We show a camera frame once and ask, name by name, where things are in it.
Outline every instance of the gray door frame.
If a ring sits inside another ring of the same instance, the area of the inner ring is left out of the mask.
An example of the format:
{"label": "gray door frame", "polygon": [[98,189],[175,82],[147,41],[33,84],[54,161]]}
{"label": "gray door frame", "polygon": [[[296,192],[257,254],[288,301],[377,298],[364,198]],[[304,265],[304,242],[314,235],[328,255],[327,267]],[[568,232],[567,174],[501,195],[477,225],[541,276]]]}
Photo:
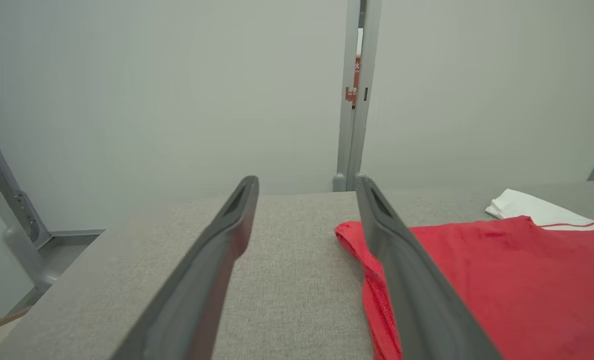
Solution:
{"label": "gray door frame", "polygon": [[21,223],[19,223],[1,191],[0,217],[6,224],[6,230],[1,234],[1,241],[6,242],[32,282],[34,282],[35,287],[41,292],[47,291],[58,279],[59,275],[47,269],[39,251],[23,230]]}
{"label": "gray door frame", "polygon": [[337,173],[333,178],[333,191],[354,191],[354,176],[361,170],[363,142],[366,135],[368,105],[372,93],[372,76],[379,37],[381,0],[366,0],[363,43],[361,44],[361,71],[357,86],[357,102],[345,100],[346,87],[354,86],[354,65],[357,49],[360,0],[349,0],[346,21],[346,43],[343,57],[343,84]]}
{"label": "gray door frame", "polygon": [[19,186],[19,183],[17,182],[15,176],[13,175],[13,172],[10,169],[10,166],[8,166],[8,163],[6,162],[6,158],[4,158],[1,148],[0,148],[0,166],[1,166],[1,172],[4,175],[6,182],[10,185],[10,187],[12,188],[12,190],[14,192],[15,200],[18,201],[18,203],[20,203],[20,207],[23,208],[23,212],[29,218],[29,221],[31,223],[31,233],[32,233],[32,238],[33,238],[32,242],[33,242],[34,246],[37,249],[41,248],[45,243],[47,243],[52,238],[52,236],[46,230],[46,227],[43,224],[43,221],[41,221],[39,214],[37,213],[36,209],[32,205],[27,194],[21,190],[21,187]]}

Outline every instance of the red cloth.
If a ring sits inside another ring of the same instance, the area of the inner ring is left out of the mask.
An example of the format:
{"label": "red cloth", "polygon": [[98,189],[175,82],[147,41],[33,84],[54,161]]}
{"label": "red cloth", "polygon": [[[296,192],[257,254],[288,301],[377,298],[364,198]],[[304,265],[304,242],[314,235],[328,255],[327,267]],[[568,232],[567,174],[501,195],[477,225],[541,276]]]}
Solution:
{"label": "red cloth", "polygon": [[[594,360],[594,230],[545,230],[526,216],[411,230],[503,357]],[[401,359],[383,269],[361,223],[335,232],[363,267],[374,358]]]}

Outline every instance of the metal frame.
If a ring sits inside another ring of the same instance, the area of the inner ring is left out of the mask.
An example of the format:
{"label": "metal frame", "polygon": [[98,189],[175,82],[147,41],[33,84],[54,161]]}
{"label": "metal frame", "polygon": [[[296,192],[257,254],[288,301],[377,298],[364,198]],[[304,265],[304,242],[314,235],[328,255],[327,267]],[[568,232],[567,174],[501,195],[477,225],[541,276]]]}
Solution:
{"label": "metal frame", "polygon": [[17,199],[17,201],[19,203],[22,203],[23,209],[25,210],[28,217],[31,218],[31,231],[32,231],[33,237],[36,237],[33,241],[33,244],[38,249],[38,248],[42,247],[45,243],[50,241],[52,236],[46,230],[46,227],[43,224],[43,221],[41,221],[39,214],[37,213],[36,209],[32,205],[32,202],[28,198],[27,194],[21,190],[21,187],[19,186],[19,183],[17,182],[15,176],[13,175],[13,172],[11,171],[10,166],[8,166],[8,163],[6,162],[6,158],[4,158],[1,148],[0,148],[0,166],[1,166],[1,171],[4,174],[4,178],[6,178],[6,182],[13,189],[13,192],[15,192],[15,198]]}
{"label": "metal frame", "polygon": [[339,150],[337,171],[333,178],[333,191],[346,190],[350,148],[352,144],[352,101],[345,99],[346,87],[354,87],[354,64],[357,53],[357,29],[361,0],[348,0],[345,21],[345,53],[343,53],[343,82],[341,86],[341,122],[339,125]]}
{"label": "metal frame", "polygon": [[6,224],[2,240],[10,247],[34,285],[41,292],[47,291],[59,278],[59,274],[48,273],[45,262],[30,238],[26,235],[15,213],[0,191],[0,217]]}
{"label": "metal frame", "polygon": [[365,23],[363,26],[363,43],[361,44],[361,72],[357,89],[357,105],[352,123],[352,136],[347,169],[346,191],[354,191],[355,175],[361,169],[363,141],[366,137],[368,106],[372,93],[372,76],[375,70],[377,55],[377,38],[379,37],[379,19],[381,18],[381,0],[367,0]]}
{"label": "metal frame", "polygon": [[52,237],[85,237],[87,235],[101,235],[105,231],[103,228],[94,228],[92,230],[66,230],[52,231]]}
{"label": "metal frame", "polygon": [[381,262],[408,359],[501,359],[450,282],[377,185],[357,176],[357,201],[370,252]]}

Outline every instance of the gray fabric surface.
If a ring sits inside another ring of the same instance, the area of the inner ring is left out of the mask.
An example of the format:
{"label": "gray fabric surface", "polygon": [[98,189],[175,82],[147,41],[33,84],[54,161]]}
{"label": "gray fabric surface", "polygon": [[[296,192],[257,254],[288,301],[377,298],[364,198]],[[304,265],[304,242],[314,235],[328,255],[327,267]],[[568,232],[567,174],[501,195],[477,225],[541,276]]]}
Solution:
{"label": "gray fabric surface", "polygon": [[[594,219],[594,182],[511,188]],[[504,189],[384,194],[407,225],[427,226],[490,221],[484,208]],[[156,209],[107,230],[13,330],[0,359],[108,358],[224,201]],[[235,264],[213,358],[372,358],[361,269],[333,232],[358,219],[354,193],[262,196],[249,247]]]}

